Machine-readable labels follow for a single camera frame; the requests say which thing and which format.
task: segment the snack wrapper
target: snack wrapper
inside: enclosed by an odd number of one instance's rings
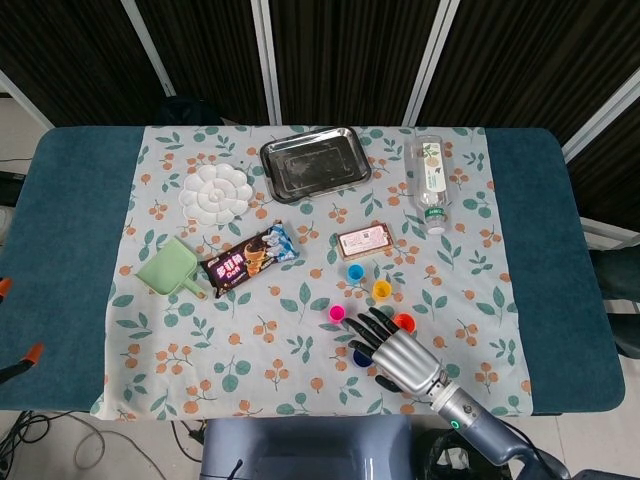
[[[275,223],[217,257],[200,262],[200,265],[209,277],[216,298],[220,298],[274,263],[294,260],[299,256],[282,223]]]

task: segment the bottle label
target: bottle label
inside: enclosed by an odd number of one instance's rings
[[[430,207],[424,212],[424,218],[429,220],[429,217],[437,217],[438,215],[444,216],[444,208],[442,207]]]
[[[444,192],[447,189],[442,165],[442,152],[439,143],[423,143],[422,156],[424,171],[427,176],[427,190],[432,192]]]

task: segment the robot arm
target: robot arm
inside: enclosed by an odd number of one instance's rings
[[[345,322],[371,346],[357,340],[349,346],[373,360],[386,374],[376,381],[383,387],[431,399],[431,408],[494,465],[512,458],[524,463],[519,479],[570,478],[557,459],[544,452],[540,461],[531,446],[504,423],[477,403],[467,392],[452,382],[446,370],[429,351],[407,332],[399,329],[383,312],[369,311],[373,318],[359,314],[365,328],[353,319]]]

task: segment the metal tray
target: metal tray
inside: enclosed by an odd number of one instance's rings
[[[280,203],[359,185],[371,167],[351,128],[323,128],[269,142],[260,149],[271,196]]]

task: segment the green dustpan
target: green dustpan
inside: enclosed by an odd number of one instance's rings
[[[207,294],[191,280],[197,266],[196,256],[180,240],[172,238],[136,273],[136,277],[160,295],[170,295],[180,287],[185,287],[204,300]]]

